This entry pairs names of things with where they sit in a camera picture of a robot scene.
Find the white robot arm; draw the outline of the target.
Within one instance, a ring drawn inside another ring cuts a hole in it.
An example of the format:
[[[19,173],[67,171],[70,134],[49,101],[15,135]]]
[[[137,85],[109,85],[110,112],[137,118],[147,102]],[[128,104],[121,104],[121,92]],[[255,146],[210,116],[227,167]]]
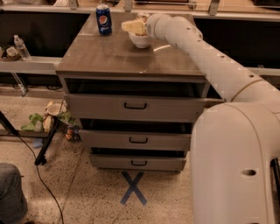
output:
[[[280,155],[280,91],[205,42],[183,17],[153,14],[122,29],[184,51],[224,101],[192,130],[194,224],[277,224],[270,163]]]

